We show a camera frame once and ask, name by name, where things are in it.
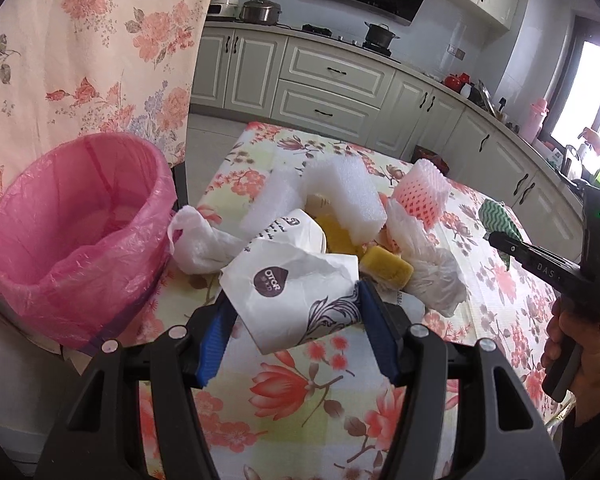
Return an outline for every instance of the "floor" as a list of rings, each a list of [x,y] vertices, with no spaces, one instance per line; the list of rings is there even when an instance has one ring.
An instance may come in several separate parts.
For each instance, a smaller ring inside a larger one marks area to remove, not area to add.
[[[245,126],[246,123],[236,123],[226,119],[189,115],[185,162],[187,192],[191,205],[198,203],[206,186],[211,182],[225,155],[231,151]]]

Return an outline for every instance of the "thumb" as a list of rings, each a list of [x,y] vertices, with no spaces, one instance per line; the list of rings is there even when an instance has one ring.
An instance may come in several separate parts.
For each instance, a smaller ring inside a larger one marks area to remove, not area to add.
[[[558,324],[562,332],[581,345],[585,352],[600,351],[600,323],[576,316],[573,312],[561,312]]]

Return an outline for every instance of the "drawer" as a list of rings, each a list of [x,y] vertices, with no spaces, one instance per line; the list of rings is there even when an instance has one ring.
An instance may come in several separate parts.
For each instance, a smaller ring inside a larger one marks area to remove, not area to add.
[[[290,38],[280,79],[302,83],[380,108],[395,69],[332,46]]]
[[[378,108],[280,80],[271,118],[364,146]]]

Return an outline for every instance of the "pink trash bag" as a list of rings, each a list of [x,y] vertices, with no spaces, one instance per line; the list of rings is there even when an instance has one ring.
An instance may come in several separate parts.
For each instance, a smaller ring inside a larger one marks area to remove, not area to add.
[[[175,200],[150,142],[94,134],[58,146],[0,200],[0,293],[30,327],[93,353],[152,293]]]

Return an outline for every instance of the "white foam block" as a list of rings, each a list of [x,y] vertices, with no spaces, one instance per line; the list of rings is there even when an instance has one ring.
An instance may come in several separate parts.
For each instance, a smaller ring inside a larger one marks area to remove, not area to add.
[[[319,194],[331,203],[354,244],[370,242],[384,226],[386,212],[361,158],[335,155],[313,161],[302,179],[307,194]]]
[[[305,202],[306,191],[298,171],[295,168],[274,170],[240,222],[240,230],[247,237],[255,238],[275,219],[304,208]]]

